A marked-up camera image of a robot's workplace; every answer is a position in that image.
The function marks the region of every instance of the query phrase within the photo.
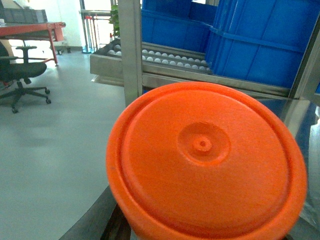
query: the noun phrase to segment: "green plant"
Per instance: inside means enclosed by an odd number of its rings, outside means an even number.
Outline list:
[[[109,22],[113,24],[113,36],[120,36],[118,5],[112,5],[110,13]]]

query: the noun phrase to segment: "orange lid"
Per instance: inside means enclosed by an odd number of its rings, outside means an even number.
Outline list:
[[[143,240],[277,240],[306,197],[303,156],[264,105],[184,82],[128,106],[107,145],[111,191]]]

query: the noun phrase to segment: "lid center knob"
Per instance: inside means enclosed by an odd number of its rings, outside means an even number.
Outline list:
[[[200,153],[207,153],[212,148],[210,139],[206,136],[198,136],[193,141],[193,149]]]

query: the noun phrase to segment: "black crate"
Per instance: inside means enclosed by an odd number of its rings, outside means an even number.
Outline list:
[[[6,23],[17,24],[39,24],[48,22],[46,10],[3,8],[0,9],[0,18],[4,19]]]

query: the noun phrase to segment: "chair base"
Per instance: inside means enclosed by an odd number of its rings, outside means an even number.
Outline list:
[[[14,96],[14,99],[13,99],[13,103],[11,105],[11,108],[12,108],[12,112],[14,114],[18,113],[19,111],[16,109],[16,104],[17,102],[19,101],[19,99],[23,96],[23,95],[33,95],[33,96],[37,96],[37,97],[41,97],[41,98],[45,98],[45,102],[47,104],[50,104],[51,103],[51,100],[48,98],[48,96],[46,94],[49,94],[50,93],[50,90],[43,86],[43,87],[23,87],[22,83],[20,82],[20,80],[18,80],[16,82],[16,84],[18,85],[18,88],[16,88],[15,90],[11,91],[11,92],[8,92],[8,93],[5,93],[3,95],[0,96],[0,99],[4,99],[4,98],[8,98],[8,97],[11,97],[11,96]],[[46,94],[41,94],[41,93],[38,93],[36,92],[37,90],[42,90],[44,89],[44,92]]]

